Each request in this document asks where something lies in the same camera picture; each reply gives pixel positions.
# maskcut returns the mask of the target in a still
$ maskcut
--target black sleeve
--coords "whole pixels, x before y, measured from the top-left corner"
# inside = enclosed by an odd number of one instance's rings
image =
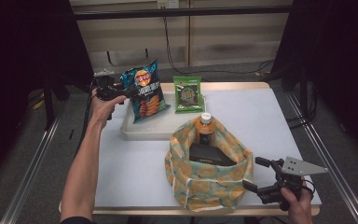
[[[61,224],[92,224],[92,222],[85,217],[68,217]]]

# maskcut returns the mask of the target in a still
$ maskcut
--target green snack package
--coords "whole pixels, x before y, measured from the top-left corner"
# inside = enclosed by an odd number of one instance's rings
[[[200,92],[201,77],[173,77],[177,114],[203,111],[203,98]]]

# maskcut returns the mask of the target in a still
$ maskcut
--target bottle label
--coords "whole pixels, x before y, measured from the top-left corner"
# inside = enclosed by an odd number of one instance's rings
[[[200,133],[200,145],[209,146],[212,142],[211,133]]]

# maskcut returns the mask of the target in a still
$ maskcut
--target human arm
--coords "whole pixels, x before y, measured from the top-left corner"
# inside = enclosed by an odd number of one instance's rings
[[[306,189],[301,190],[301,198],[298,201],[296,195],[287,188],[281,188],[283,197],[290,203],[288,210],[289,219],[292,224],[312,224],[310,213],[310,201],[312,196]]]
[[[91,116],[85,136],[66,178],[62,194],[61,221],[68,217],[85,217],[91,220],[98,182],[99,150],[101,131],[115,105],[123,102],[125,96],[112,101],[96,97],[91,102]]]

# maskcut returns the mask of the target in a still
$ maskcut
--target bottle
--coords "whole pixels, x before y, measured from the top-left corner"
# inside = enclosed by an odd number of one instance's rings
[[[200,145],[209,146],[213,142],[214,121],[210,113],[202,113],[196,123],[197,142]]]

